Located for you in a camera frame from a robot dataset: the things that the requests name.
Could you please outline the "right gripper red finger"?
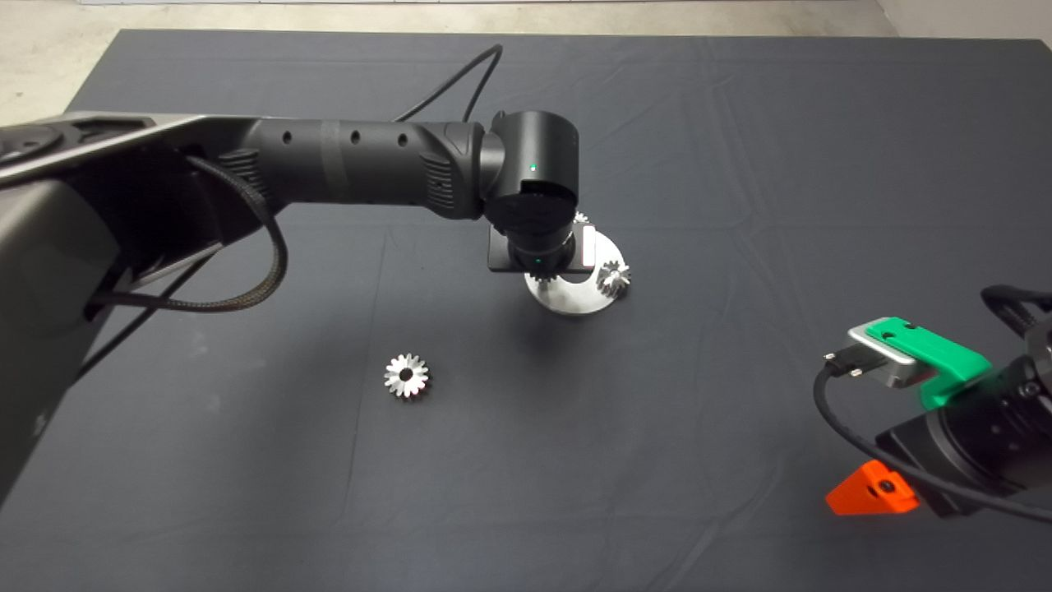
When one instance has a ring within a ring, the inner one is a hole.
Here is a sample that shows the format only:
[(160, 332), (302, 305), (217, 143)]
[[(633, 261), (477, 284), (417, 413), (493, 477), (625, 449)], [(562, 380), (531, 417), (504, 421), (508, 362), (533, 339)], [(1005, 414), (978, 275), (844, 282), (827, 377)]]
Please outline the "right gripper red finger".
[(894, 469), (869, 460), (826, 494), (835, 515), (898, 515), (920, 508), (920, 499)]

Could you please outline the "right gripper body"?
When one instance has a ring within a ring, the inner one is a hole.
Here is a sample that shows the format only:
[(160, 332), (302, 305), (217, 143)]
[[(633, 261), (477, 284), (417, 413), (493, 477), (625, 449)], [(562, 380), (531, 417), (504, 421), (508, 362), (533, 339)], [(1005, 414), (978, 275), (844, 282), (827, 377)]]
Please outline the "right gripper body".
[[(944, 427), (939, 412), (931, 411), (920, 416), (902, 421), (875, 436), (876, 446), (917, 469), (923, 469), (939, 479), (997, 498), (1010, 497), (1019, 491), (1014, 483), (994, 476), (976, 462), (966, 457)], [(976, 514), (983, 508), (976, 503), (944, 493), (938, 488), (907, 479), (940, 518), (964, 517)]]

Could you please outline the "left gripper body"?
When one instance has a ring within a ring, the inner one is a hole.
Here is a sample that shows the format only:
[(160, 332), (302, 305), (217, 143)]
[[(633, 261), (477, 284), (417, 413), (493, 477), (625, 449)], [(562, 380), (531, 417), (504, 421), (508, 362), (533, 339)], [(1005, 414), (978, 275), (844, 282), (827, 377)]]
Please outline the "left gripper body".
[(490, 229), (487, 266), (492, 272), (526, 275), (582, 275), (596, 266), (596, 229), (593, 224), (569, 224), (567, 232), (514, 242), (509, 234)]

